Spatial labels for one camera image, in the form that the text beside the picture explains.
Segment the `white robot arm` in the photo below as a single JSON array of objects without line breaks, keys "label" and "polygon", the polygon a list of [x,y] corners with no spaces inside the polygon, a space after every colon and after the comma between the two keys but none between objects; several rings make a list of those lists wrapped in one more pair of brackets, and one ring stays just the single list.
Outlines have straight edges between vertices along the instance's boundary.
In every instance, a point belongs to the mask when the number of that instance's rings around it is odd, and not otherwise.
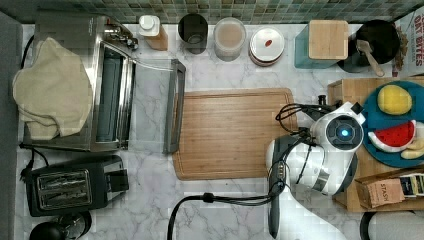
[{"label": "white robot arm", "polygon": [[270,143],[266,167],[273,197],[268,229],[274,240],[347,240],[340,230],[301,205],[291,187],[300,184],[329,196],[345,190],[356,171],[364,122],[362,106],[346,102],[316,116],[305,135],[285,135]]}]

